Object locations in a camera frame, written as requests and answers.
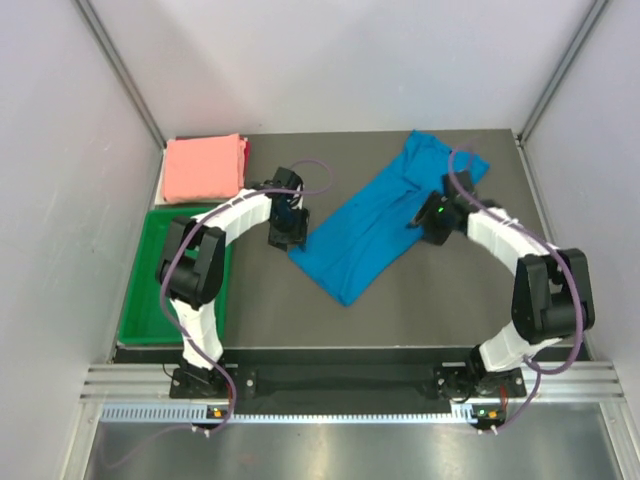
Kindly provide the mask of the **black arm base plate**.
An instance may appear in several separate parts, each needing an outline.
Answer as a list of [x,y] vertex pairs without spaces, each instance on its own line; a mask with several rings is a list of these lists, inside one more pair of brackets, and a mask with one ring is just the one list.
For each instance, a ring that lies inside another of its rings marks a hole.
[[524,398],[522,371],[475,384],[463,366],[443,364],[244,364],[231,368],[232,393],[217,372],[173,372],[175,399],[235,401],[236,415],[393,415],[448,413],[472,398]]

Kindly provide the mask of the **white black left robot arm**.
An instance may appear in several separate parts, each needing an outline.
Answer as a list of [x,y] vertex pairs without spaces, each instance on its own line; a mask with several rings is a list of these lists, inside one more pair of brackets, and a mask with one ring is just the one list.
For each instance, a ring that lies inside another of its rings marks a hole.
[[232,199],[196,216],[176,216],[169,223],[156,268],[161,306],[172,307],[183,339],[183,354],[171,374],[174,399],[220,397],[230,391],[218,361],[223,346],[217,329],[217,297],[226,274],[227,248],[262,223],[267,242],[284,252],[306,244],[309,210],[303,206],[302,178],[280,167],[274,177],[242,189]]

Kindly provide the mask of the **blue t shirt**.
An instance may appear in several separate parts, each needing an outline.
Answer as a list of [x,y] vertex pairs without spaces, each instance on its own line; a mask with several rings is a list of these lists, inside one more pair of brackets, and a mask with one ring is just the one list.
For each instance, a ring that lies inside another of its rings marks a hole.
[[433,192],[443,192],[453,148],[413,131],[403,149],[331,214],[290,260],[339,304],[352,305],[422,233],[409,226]]

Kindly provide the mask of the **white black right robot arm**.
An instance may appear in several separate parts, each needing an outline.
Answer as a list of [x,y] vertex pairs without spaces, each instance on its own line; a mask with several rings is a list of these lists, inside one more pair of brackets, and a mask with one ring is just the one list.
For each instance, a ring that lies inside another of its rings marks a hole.
[[513,379],[523,360],[566,338],[580,340],[595,324],[587,257],[527,230],[492,200],[476,196],[468,171],[449,173],[409,225],[441,246],[454,232],[483,247],[514,277],[511,319],[475,346],[465,361],[472,392],[487,396]]

